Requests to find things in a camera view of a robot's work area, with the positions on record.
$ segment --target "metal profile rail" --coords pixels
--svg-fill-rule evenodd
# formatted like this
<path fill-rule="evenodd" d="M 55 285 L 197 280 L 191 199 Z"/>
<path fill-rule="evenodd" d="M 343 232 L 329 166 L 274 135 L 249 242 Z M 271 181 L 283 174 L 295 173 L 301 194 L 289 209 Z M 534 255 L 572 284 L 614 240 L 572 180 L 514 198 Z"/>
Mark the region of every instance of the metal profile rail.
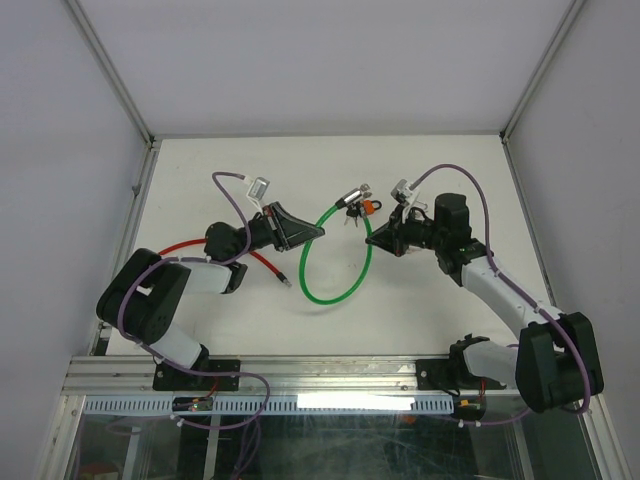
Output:
<path fill-rule="evenodd" d="M 415 360 L 441 356 L 226 356 L 239 359 L 241 370 L 264 375 L 274 395 L 302 392 L 359 392 L 378 395 L 425 394 L 419 391 Z M 62 388 L 63 395 L 131 395 L 152 390 L 156 365 L 148 355 L 74 357 Z M 253 378 L 241 378 L 234 394 L 261 395 L 264 386 Z M 475 394 L 475 391 L 462 392 Z M 492 395 L 517 395 L 514 390 Z"/>

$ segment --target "metal connector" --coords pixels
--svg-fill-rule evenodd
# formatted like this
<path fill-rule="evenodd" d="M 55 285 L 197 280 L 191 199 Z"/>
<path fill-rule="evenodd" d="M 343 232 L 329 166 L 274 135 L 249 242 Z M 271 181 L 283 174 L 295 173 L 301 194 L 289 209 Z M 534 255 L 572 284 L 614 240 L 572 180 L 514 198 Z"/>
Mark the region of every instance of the metal connector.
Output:
<path fill-rule="evenodd" d="M 247 199 L 258 209 L 262 211 L 262 198 L 269 188 L 269 180 L 263 177 L 257 177 L 255 179 L 245 178 L 245 182 L 249 183 L 249 190 L 247 191 Z"/>
<path fill-rule="evenodd" d="M 365 198 L 369 198 L 370 196 L 371 196 L 371 187 L 369 187 L 368 184 L 363 183 L 359 187 L 354 188 L 353 190 L 351 190 L 347 194 L 345 194 L 342 197 L 340 197 L 340 200 L 338 200 L 335 203 L 335 205 L 339 209 L 340 208 L 345 208 L 345 207 L 348 207 L 349 205 L 354 204 L 355 202 L 359 202 L 360 200 L 364 200 Z"/>
<path fill-rule="evenodd" d="M 418 201 L 418 195 L 420 195 L 420 189 L 418 187 L 411 189 L 411 185 L 405 179 L 400 180 L 393 190 L 391 190 L 391 196 L 401 205 L 404 205 L 402 211 L 402 223 L 404 223 L 409 217 L 411 209 Z"/>

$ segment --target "green cable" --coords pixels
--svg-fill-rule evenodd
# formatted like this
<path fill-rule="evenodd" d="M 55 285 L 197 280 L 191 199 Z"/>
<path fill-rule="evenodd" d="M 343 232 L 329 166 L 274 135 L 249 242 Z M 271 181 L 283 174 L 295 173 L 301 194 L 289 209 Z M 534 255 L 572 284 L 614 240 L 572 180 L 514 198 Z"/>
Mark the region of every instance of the green cable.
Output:
<path fill-rule="evenodd" d="M 338 211 L 338 207 L 333 205 L 329 210 L 324 212 L 324 214 L 316 222 L 316 227 L 322 227 L 322 225 L 324 225 L 325 222 L 327 220 L 329 220 L 329 217 L 331 217 L 331 215 L 333 215 L 337 211 Z M 367 237 L 368 237 L 369 235 L 371 235 L 371 232 L 372 232 L 371 224 L 369 223 L 369 219 L 367 217 L 364 217 L 363 220 L 364 220 L 364 228 L 367 231 Z M 372 254 L 373 254 L 373 247 L 371 245 L 367 245 L 367 258 L 364 261 L 364 266 L 362 267 L 362 271 L 360 272 L 360 276 L 355 281 L 355 283 L 353 285 L 351 285 L 351 288 L 349 288 L 349 290 L 347 290 L 346 292 L 344 292 L 340 296 L 337 296 L 335 298 L 330 298 L 329 300 L 323 300 L 323 299 L 315 297 L 309 291 L 309 288 L 307 287 L 307 281 L 304 278 L 304 270 L 305 270 L 305 268 L 307 266 L 307 258 L 309 257 L 309 251 L 311 250 L 311 244 L 312 243 L 313 243 L 313 240 L 311 240 L 311 241 L 309 241 L 309 242 L 304 244 L 304 248 L 302 249 L 302 256 L 300 257 L 300 266 L 298 267 L 298 278 L 300 280 L 300 287 L 302 288 L 302 293 L 304 293 L 305 297 L 307 297 L 313 303 L 317 303 L 318 305 L 334 305 L 336 303 L 339 303 L 339 302 L 347 299 L 348 297 L 351 296 L 351 294 L 353 294 L 353 292 L 355 292 L 358 289 L 358 287 L 360 287 L 360 285 L 364 281 L 364 278 L 367 276 L 367 272 L 369 271 L 369 266 L 371 265 L 371 257 L 372 257 Z"/>

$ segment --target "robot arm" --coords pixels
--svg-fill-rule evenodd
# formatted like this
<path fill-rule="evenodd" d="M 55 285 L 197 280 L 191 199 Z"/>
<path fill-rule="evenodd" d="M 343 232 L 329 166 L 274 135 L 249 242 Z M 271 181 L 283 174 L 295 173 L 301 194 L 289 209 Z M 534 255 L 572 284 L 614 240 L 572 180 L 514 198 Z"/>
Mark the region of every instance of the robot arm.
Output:
<path fill-rule="evenodd" d="M 324 235 L 324 230 L 287 213 L 279 202 L 261 206 L 261 212 L 248 222 L 249 251 L 274 245 L 286 251 Z M 244 250 L 246 228 L 214 223 L 207 229 L 205 253 L 216 262 L 228 261 Z M 235 292 L 241 285 L 247 266 L 237 261 L 216 265 L 205 259 L 190 259 L 188 264 L 165 262 L 147 249 L 136 250 L 98 301 L 98 318 L 118 328 L 118 312 L 132 285 L 152 266 L 155 270 L 133 292 L 124 312 L 124 333 L 137 343 L 186 369 L 207 371 L 209 352 L 173 322 L 175 311 L 185 293 Z"/>
<path fill-rule="evenodd" d="M 485 245 L 471 236 L 464 195 L 439 195 L 431 219 L 424 210 L 414 206 L 417 195 L 408 191 L 406 185 L 406 181 L 402 181 L 392 191 L 399 205 L 389 222 L 373 232 L 366 242 L 397 257 L 404 255 L 409 247 L 433 250 L 440 269 L 457 285 L 484 301 L 519 342 L 514 349 L 497 345 L 486 337 L 468 335 L 450 349 L 450 379 L 456 377 L 464 383 L 469 378 L 486 377 L 517 386 L 525 403 L 535 412 L 583 398 L 584 382 L 577 363 L 570 352 L 558 350 L 565 349 L 566 345 L 540 315 L 544 309 L 558 321 L 580 353 L 591 394 L 600 393 L 604 383 L 589 320 L 581 313 L 566 315 L 542 301 L 531 306 L 505 283 L 492 268 Z M 495 257 L 493 261 L 499 271 L 505 273 Z"/>

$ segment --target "white table surface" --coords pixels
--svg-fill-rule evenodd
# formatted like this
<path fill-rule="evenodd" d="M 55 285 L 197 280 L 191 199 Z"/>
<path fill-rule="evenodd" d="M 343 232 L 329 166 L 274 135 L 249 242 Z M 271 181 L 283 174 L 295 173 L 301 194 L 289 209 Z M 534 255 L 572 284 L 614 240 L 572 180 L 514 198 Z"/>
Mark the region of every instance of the white table surface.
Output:
<path fill-rule="evenodd" d="M 211 181 L 216 170 L 263 176 L 271 181 L 265 200 L 280 201 L 292 215 L 315 223 L 341 195 L 363 182 L 383 210 L 371 217 L 381 226 L 395 202 L 391 188 L 415 180 L 439 163 L 469 169 L 482 185 L 491 214 L 492 248 L 510 273 L 538 298 L 548 300 L 515 186 L 497 136 L 298 137 L 164 140 L 145 204 L 136 248 L 159 251 L 202 238 L 216 221 L 240 221 Z M 255 210 L 246 186 L 223 179 L 246 215 Z M 439 193 L 467 195 L 474 235 L 483 241 L 480 201 L 470 182 L 440 171 L 422 185 L 429 205 Z M 365 257 L 364 227 L 344 226 L 340 212 L 314 242 L 307 281 L 317 296 L 344 292 Z M 512 343 L 513 334 L 479 299 L 459 288 L 437 266 L 433 252 L 395 258 L 374 249 L 364 284 L 347 301 L 318 306 L 298 285 L 302 249 L 261 251 L 294 284 L 285 288 L 253 258 L 241 288 L 231 295 L 184 296 L 174 321 L 212 354 L 400 355 L 442 354 L 468 333 Z M 202 255 L 201 247 L 184 254 Z M 143 354 L 114 331 L 108 354 Z"/>

